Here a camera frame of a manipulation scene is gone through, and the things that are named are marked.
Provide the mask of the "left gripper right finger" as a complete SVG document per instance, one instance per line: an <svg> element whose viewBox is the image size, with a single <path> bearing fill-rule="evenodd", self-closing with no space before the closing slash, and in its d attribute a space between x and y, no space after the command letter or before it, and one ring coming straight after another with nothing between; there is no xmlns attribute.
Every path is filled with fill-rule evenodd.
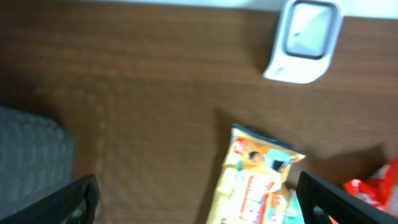
<svg viewBox="0 0 398 224"><path fill-rule="evenodd" d="M305 224L397 224L396 217L308 172L300 173L296 193Z"/></svg>

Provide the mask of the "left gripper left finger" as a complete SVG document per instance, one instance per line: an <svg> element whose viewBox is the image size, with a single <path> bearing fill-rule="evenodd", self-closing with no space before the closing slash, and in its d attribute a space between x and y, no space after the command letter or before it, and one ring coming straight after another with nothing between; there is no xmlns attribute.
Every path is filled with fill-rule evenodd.
<svg viewBox="0 0 398 224"><path fill-rule="evenodd" d="M3 218L1 224L93 224L99 200L95 175L85 175Z"/></svg>

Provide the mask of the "red snack packet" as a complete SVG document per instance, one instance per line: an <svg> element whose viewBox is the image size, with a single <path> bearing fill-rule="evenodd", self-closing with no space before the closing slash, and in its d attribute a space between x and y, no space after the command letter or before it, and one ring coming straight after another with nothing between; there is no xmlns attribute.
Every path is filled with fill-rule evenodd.
<svg viewBox="0 0 398 224"><path fill-rule="evenodd" d="M397 216L397 158L382 166L368 179L347 181L343 188L373 207Z"/></svg>

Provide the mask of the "teal tissue pack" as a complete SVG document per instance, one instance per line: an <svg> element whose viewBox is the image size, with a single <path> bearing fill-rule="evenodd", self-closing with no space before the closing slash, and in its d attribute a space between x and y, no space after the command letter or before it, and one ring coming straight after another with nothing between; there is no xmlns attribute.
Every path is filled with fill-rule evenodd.
<svg viewBox="0 0 398 224"><path fill-rule="evenodd" d="M290 198L284 215L284 224L304 224L296 190L290 189Z"/></svg>

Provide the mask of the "yellow wet wipes pack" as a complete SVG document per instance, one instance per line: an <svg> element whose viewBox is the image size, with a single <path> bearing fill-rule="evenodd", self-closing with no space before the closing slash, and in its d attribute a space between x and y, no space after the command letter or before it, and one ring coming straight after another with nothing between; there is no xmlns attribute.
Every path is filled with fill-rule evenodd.
<svg viewBox="0 0 398 224"><path fill-rule="evenodd" d="M305 157L279 140L234 124L207 223L283 223L290 198L285 181L292 164Z"/></svg>

